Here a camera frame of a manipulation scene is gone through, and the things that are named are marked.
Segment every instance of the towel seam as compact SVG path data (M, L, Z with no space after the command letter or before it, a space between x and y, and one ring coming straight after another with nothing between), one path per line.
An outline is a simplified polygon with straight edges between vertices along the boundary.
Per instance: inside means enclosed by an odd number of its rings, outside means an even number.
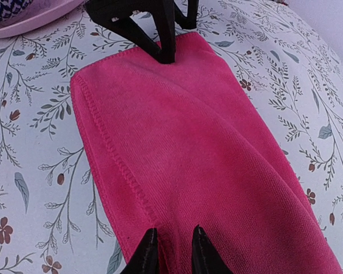
M133 173L131 172L130 168L125 164L125 162L122 160L121 156L118 154L117 150L115 149L113 141L112 141L111 137L108 135L106 127L104 125L104 122L103 122L103 120L99 114L99 110L98 110L97 106L95 105L93 98L90 94L88 85L86 84L85 80L80 75L75 75L74 79L75 78L77 78L77 81L79 82L80 87L83 90L83 94L84 94L85 99L86 99L85 101L87 102L87 105L88 105L90 113L93 117L93 121L95 123L95 126L99 129L99 131L101 133L101 137L106 144L107 150L109 151L111 158L114 160L115 164L118 167L118 170L120 171L120 173L121 173L122 177L124 178L124 180L126 181L126 183L131 187L131 190L135 193L135 197L138 200L139 204L141 205L141 208L142 208L145 216L148 218L149 223L151 225L153 225L154 227L159 226L159 224L161 224L161 222L159 221L158 217L156 216L153 209L149 205L149 202L146 199L146 195L145 195L142 187L137 182L137 180L134 177ZM162 238L164 240L166 247L171 246L169 244L168 239L166 237L163 237L162 233L159 233L159 235L160 235L160 238ZM161 244L160 241L159 241L159 244L160 244L161 252L163 254L163 258L165 261L166 268L167 268L168 272L170 272L170 266L168 265L166 257L165 257L166 256L165 248ZM128 247L127 247L127 249L128 250L126 250L126 252L129 254L130 250Z
M76 104L76 96L75 96L74 93L71 95L71 98L72 98L72 101L73 101L73 107L74 107L74 112L76 114L75 117L76 117L76 120L77 120L77 123L78 123L79 132L83 136L84 146L91 150L91 145L89 144L89 140L87 138L85 127L84 127L84 125L82 123L82 119L81 119L81 116L79 114L79 110L78 110L78 107L77 107L77 104ZM95 181L102 180L102 178L101 178L101 176L99 175L99 172L98 172L98 168L97 168L98 165L94 161L93 154L87 154L87 159L89 161L89 166L92 169L91 174L92 174L93 178L95 179ZM105 191L105 189L103 188L103 185L100 185L100 186L97 186L97 187L100 187L102 195L104 195L105 198L106 198L104 200L104 202L107 203L107 201L109 201L109 196L108 196L107 192ZM122 240L120 240L120 239L117 239L117 240L122 244L123 243L123 239L124 239L123 231L117 228L118 226L116 225L114 214L113 214L113 212L111 210L109 210L109 208L110 207L104 207L104 210L107 213L107 216L109 216L109 218L111 219L110 222L111 222L111 226L112 226L113 230L116 230L117 234L119 234L120 238L122 239ZM131 256L129 248L126 248L125 250L123 250L123 252L125 253L125 255L127 257Z

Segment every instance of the floral bedsheet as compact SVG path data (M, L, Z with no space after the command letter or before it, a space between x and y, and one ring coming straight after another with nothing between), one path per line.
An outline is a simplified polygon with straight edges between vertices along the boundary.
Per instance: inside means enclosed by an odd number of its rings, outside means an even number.
M276 137L343 268L342 62L285 5L200 2L199 33ZM134 19L157 36L150 14ZM82 7L0 40L0 274L124 267L79 137L69 80L133 46L92 23Z

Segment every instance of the pink towel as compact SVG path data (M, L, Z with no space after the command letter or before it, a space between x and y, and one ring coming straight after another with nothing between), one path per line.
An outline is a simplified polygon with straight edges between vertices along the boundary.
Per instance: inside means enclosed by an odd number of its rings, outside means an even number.
M342 273L230 68L197 33L177 41L175 64L135 48L71 80L91 171L126 261L156 227L161 273L191 273L199 224L236 274Z

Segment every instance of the patterned fabric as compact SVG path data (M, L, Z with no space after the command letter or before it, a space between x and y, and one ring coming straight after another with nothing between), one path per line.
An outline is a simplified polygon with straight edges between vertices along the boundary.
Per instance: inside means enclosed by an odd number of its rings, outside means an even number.
M18 15L28 7L33 0L5 0L0 1L0 22Z
M157 36L149 14L135 20ZM279 142L343 268L342 62L294 12L272 1L201 0L198 31ZM131 47L82 8L0 40L0 273L123 268L78 134L69 80Z

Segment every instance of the red flower print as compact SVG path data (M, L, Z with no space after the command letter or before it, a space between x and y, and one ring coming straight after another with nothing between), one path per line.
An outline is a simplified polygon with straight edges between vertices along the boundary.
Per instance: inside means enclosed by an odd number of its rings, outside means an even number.
M11 121L15 121L19 118L19 115L21 114L21 112L19 110L15 110L14 112L11 112L9 115L9 119Z
M0 220L0 244L4 241L6 244L10 243L10 234L13 233L13 228L7 224L7 217L3 217Z
M252 85L252 83L248 82L245 79L240 81L240 85L241 85L242 88L246 88L248 91L252 90L252 88L250 87Z
M311 191L310 188L308 188L308 190L306 191L306 197L308 198L310 204L315 204L316 195L314 192Z
M35 53L30 53L25 59L29 61L29 60L32 60L34 57L35 57Z
M309 164L309 171L314 172L315 171L315 165Z
M334 225L334 221L336 220L336 218L334 217L334 213L331 213L330 215L329 215L329 222L332 224L332 225Z
M62 268L62 265L59 262L53 262L51 255L46 257L46 262L47 264L42 264L42 270L44 273L51 271L51 274L58 274L58 270Z
M63 183L65 181L65 176L63 173L60 173L58 176L57 176L57 183L62 186Z

